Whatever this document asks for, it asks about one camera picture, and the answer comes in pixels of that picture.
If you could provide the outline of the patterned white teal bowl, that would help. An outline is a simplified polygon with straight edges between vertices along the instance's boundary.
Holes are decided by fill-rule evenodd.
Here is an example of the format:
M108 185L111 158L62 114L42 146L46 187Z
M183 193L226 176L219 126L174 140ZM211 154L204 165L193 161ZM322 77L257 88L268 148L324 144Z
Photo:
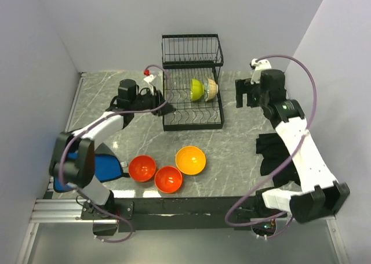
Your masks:
M204 84L204 88L205 88L205 101L206 102L213 100L219 92L219 86L211 78L207 79L207 81Z

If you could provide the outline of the lime green bowl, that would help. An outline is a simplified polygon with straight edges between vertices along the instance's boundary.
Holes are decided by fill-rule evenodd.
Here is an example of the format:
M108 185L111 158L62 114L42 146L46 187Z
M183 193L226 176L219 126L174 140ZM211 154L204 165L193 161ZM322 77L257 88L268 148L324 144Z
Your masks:
M190 98L192 102L199 100L204 93L203 84L197 79L191 79L190 82Z

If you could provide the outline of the red-orange bowl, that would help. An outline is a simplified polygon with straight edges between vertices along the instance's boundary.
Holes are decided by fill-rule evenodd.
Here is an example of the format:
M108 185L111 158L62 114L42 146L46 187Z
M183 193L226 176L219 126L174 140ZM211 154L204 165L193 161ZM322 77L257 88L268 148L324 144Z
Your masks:
M156 173L157 166L153 158L139 155L131 160L128 166L130 177L137 182L149 181Z
M183 176L176 167L165 166L156 172L154 182L159 191L170 194L181 188Z

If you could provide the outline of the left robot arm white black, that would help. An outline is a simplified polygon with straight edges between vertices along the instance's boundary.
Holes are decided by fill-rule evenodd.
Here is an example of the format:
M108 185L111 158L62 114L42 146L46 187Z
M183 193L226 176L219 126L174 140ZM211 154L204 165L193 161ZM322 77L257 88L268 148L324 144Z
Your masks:
M140 89L133 79L123 79L109 107L95 121L72 132L61 132L54 144L49 165L50 176L61 186L75 189L90 200L100 217L117 214L113 192L96 177L95 150L108 137L127 127L135 114L152 113L164 116L176 109L163 97L147 75L147 87Z

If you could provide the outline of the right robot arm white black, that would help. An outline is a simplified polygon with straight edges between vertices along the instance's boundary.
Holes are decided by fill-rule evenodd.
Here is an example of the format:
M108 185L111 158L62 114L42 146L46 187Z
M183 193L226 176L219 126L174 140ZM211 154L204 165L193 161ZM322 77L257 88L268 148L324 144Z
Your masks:
M288 99L285 75L281 70L260 73L259 82L235 81L237 107L243 106L243 95L249 107L261 107L287 151L300 179L301 191L279 188L256 193L255 213L268 216L273 210L288 212L299 223L333 216L350 195L346 183L339 183L320 155L309 131L304 111L297 100Z

